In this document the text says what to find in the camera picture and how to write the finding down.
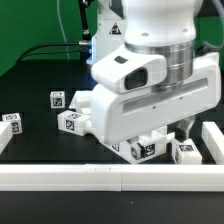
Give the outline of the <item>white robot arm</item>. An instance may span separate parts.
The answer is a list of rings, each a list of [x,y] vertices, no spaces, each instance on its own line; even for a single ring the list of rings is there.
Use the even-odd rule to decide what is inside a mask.
[[[113,145],[215,107],[219,54],[194,54],[203,0],[123,0],[124,44],[92,66],[91,127]]]

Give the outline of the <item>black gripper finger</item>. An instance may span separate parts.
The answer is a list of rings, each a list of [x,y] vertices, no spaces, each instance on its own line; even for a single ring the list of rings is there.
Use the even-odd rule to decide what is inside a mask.
[[[178,140],[187,140],[190,135],[190,130],[195,123],[195,116],[182,119],[176,129],[176,138]]]

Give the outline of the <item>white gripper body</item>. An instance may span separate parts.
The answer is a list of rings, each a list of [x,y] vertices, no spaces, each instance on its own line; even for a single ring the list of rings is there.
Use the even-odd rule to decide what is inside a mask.
[[[169,92],[157,85],[115,93],[97,82],[91,98],[95,137],[119,143],[215,107],[221,98],[219,55],[196,58],[193,74]]]

